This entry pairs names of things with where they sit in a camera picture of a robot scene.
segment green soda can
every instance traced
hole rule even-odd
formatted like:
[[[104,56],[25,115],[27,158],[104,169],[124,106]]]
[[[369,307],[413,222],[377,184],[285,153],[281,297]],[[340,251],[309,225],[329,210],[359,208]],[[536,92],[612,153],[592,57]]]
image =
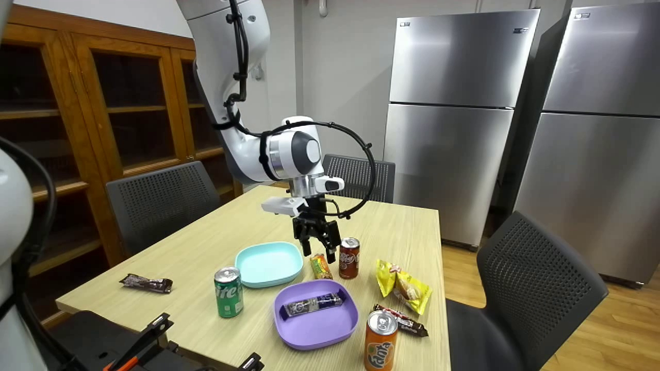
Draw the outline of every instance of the green soda can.
[[[214,275],[214,302],[221,317],[235,317],[244,311],[241,273],[226,267]]]

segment refrigerator door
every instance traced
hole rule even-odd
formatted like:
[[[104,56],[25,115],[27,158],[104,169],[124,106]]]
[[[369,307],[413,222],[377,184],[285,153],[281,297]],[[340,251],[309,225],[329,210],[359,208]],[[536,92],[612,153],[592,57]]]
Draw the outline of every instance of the refrigerator door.
[[[660,3],[574,8],[544,111],[660,115]]]
[[[515,210],[601,275],[646,282],[660,262],[660,120],[541,115]]]
[[[539,10],[398,19],[391,102],[514,108]]]
[[[476,247],[512,115],[391,106],[386,158],[396,163],[395,202],[438,208],[443,240]]]

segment purple plate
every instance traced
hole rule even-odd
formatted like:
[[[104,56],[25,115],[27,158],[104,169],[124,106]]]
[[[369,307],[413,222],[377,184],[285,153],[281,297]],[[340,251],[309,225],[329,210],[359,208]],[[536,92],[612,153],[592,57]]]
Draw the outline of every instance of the purple plate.
[[[293,302],[311,300],[329,292],[342,290],[347,294],[344,303],[338,307],[326,307],[314,314],[303,314],[299,317],[281,317],[281,307]],[[283,343],[296,351],[326,349],[337,343],[347,340],[357,321],[359,314],[348,294],[348,290],[334,281],[309,281],[301,284],[287,287],[281,290],[273,306],[273,317],[277,334]]]

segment orange soda can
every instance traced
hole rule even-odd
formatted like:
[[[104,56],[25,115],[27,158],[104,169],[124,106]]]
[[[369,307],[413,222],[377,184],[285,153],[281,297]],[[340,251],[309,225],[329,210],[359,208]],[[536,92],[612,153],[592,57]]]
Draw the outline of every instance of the orange soda can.
[[[371,311],[366,334],[366,369],[393,371],[398,323],[388,311]]]

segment plate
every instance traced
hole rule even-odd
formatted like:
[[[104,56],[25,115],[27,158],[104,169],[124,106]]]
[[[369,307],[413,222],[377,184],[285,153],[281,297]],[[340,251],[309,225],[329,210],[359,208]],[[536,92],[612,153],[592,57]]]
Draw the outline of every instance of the plate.
[[[301,300],[311,300],[329,292],[342,292],[344,302],[337,307],[317,310],[297,317],[283,320],[281,307]],[[309,281],[287,287],[273,306],[273,320],[281,340],[296,351],[316,351],[338,344],[351,339],[359,314],[348,290],[334,281]]]
[[[244,287],[277,287],[292,282],[303,270],[303,253],[293,244],[270,241],[241,250],[235,267]]]

